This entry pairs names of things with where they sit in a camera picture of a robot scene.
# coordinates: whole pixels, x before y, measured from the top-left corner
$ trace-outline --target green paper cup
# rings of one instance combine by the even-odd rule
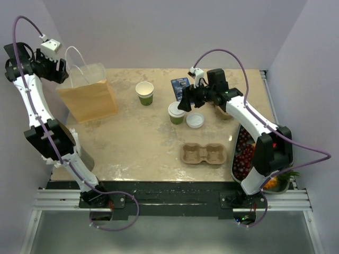
[[[154,86],[147,81],[140,82],[136,86],[136,92],[143,106],[149,106],[153,102]]]
[[[186,112],[183,110],[178,110],[179,102],[173,102],[168,107],[169,119],[173,124],[181,124],[184,121]]]

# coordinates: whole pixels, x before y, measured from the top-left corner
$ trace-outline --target brown cup carrier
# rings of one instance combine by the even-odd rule
[[[222,144],[185,143],[181,147],[181,159],[187,164],[199,164],[203,160],[208,164],[221,165],[226,161],[226,148]]]

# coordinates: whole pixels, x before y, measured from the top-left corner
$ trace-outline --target wall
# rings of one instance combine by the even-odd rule
[[[8,59],[2,46],[12,43],[12,23],[18,15],[34,21],[43,33],[56,40],[60,36],[41,0],[11,0],[2,3],[0,15],[0,253],[19,253],[26,227],[32,212],[32,204],[38,187],[44,187],[49,179],[50,166],[41,160],[39,153],[26,141],[23,132],[28,117],[19,92],[4,76]],[[17,40],[36,48],[41,43],[35,29],[26,21],[19,21]],[[62,121],[67,109],[56,97],[55,84],[43,82],[46,100],[52,114]]]
[[[327,253],[338,253],[339,2],[309,0],[268,79],[279,122],[295,140],[330,151],[331,160],[300,170]],[[296,149],[295,164],[320,156]]]
[[[268,69],[306,0],[43,0],[65,43],[116,68],[189,68],[226,48],[247,68]],[[79,58],[73,57],[77,64]],[[202,67],[238,68],[213,54]]]

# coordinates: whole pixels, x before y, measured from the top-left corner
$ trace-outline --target blue package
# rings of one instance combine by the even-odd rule
[[[188,78],[177,78],[171,80],[173,91],[177,102],[182,99],[182,88],[190,86]]]

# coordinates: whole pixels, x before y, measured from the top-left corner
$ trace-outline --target beige table surface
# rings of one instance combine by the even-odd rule
[[[205,118],[203,127],[191,129],[186,121],[170,122],[168,106],[175,101],[171,80],[187,77],[187,69],[108,69],[107,78],[117,98],[119,114],[78,124],[72,115],[67,126],[74,128],[81,145],[94,158],[93,173],[99,180],[144,181],[233,181],[230,164],[239,122],[222,120],[212,105],[193,112]],[[245,79],[238,69],[226,69],[229,86],[245,93]],[[247,70],[250,93],[248,101],[267,119],[273,121],[266,91],[258,70]],[[154,85],[150,106],[142,106],[135,86],[141,81]],[[180,158],[185,142],[201,145],[221,143],[227,149],[223,165],[205,162],[187,165]],[[51,180],[73,180],[65,168],[56,168]]]

